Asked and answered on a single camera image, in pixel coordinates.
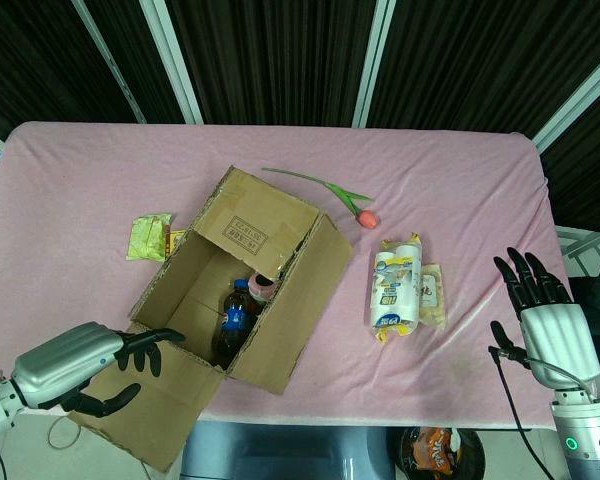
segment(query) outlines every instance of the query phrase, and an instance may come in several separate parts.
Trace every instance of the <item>green indicator light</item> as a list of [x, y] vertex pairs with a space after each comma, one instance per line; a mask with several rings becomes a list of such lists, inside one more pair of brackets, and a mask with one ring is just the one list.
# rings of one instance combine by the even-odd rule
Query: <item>green indicator light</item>
[[576, 450], [578, 448], [578, 442], [576, 442], [576, 439], [573, 437], [567, 437], [565, 443], [567, 444], [567, 448], [570, 450]]

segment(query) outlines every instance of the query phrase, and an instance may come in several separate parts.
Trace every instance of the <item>robotic arm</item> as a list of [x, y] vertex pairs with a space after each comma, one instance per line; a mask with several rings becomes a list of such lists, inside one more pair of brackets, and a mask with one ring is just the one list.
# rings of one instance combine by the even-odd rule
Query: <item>robotic arm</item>
[[132, 383], [108, 400], [98, 400], [81, 392], [91, 377], [118, 361], [125, 370], [129, 357], [143, 371], [145, 355], [154, 376], [160, 375], [161, 356], [156, 342], [179, 342], [184, 336], [162, 328], [140, 334], [109, 330], [95, 322], [85, 323], [49, 340], [16, 359], [11, 379], [0, 375], [0, 433], [13, 426], [13, 418], [24, 409], [50, 409], [60, 405], [65, 411], [104, 417], [126, 406], [140, 391]]
[[600, 480], [600, 400], [589, 386], [600, 375], [600, 364], [584, 313], [534, 255], [522, 257], [513, 248], [507, 253], [517, 276], [500, 257], [494, 262], [507, 285], [526, 350], [507, 338], [499, 322], [492, 322], [499, 348], [489, 347], [489, 352], [498, 366], [499, 357], [514, 360], [555, 390], [551, 411], [571, 478]]

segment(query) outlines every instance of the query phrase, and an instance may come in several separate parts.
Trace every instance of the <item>cardboard box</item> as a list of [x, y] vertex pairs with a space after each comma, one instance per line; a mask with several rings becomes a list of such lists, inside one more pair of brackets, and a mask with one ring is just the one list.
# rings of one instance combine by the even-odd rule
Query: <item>cardboard box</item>
[[[225, 376], [284, 392], [350, 256], [350, 245], [325, 213], [230, 168], [131, 314], [130, 332], [170, 327], [186, 341], [159, 344], [158, 378], [131, 364], [94, 377], [86, 393], [100, 399], [141, 384], [124, 409], [101, 419], [71, 418], [166, 471]], [[270, 278], [282, 273], [282, 281], [225, 372], [210, 363], [222, 302], [233, 280], [254, 270]]]

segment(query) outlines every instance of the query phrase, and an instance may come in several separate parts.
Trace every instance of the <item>pink tablecloth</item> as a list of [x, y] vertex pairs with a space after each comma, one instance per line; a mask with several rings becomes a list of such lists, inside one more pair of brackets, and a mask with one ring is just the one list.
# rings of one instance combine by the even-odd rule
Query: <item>pink tablecloth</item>
[[[489, 322], [521, 335], [492, 257], [513, 245], [565, 277], [540, 160], [517, 134], [25, 124], [0, 158], [0, 368], [83, 322], [125, 328], [159, 267], [125, 260], [132, 219], [174, 212], [187, 226], [231, 164], [325, 209], [355, 255], [286, 393], [229, 380], [202, 418], [513, 427]], [[374, 196], [380, 227], [363, 230], [326, 189], [264, 166]], [[370, 256], [411, 231], [424, 262], [442, 266], [449, 326], [382, 347], [363, 321]], [[551, 392], [505, 371], [522, 422], [551, 426]]]

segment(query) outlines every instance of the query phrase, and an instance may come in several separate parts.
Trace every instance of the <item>black cable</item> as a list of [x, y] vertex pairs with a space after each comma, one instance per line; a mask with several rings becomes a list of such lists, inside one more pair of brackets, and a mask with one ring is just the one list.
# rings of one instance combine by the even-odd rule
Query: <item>black cable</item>
[[0, 455], [0, 467], [2, 468], [2, 478], [7, 480], [7, 469], [4, 468], [4, 461], [2, 460], [2, 455]]
[[533, 459], [536, 461], [536, 463], [538, 464], [540, 469], [547, 476], [547, 478], [549, 480], [555, 480], [549, 473], [549, 470], [547, 470], [547, 467], [544, 466], [544, 463], [542, 463], [542, 461], [538, 458], [538, 456], [536, 455], [536, 452], [533, 451], [533, 448], [531, 448], [531, 444], [529, 443], [529, 440], [527, 440], [527, 436], [524, 434], [524, 430], [522, 429], [522, 425], [520, 424], [520, 418], [518, 417], [518, 412], [516, 411], [516, 407], [513, 404], [513, 398], [511, 397], [511, 392], [509, 391], [509, 385], [507, 385], [507, 380], [504, 378], [504, 372], [502, 371], [502, 365], [500, 365], [500, 359], [498, 358], [497, 355], [494, 355], [493, 353], [491, 354], [491, 357], [493, 358], [493, 361], [495, 362], [496, 367], [498, 367], [498, 375], [500, 375], [500, 380], [502, 381], [502, 386], [504, 387], [504, 393], [506, 393], [507, 400], [509, 400], [509, 405], [511, 406], [511, 412], [513, 413], [513, 418], [516, 421], [516, 427], [518, 427], [518, 433], [522, 437], [522, 441], [524, 442], [525, 446], [527, 447], [527, 450], [529, 450], [529, 453], [531, 454]]

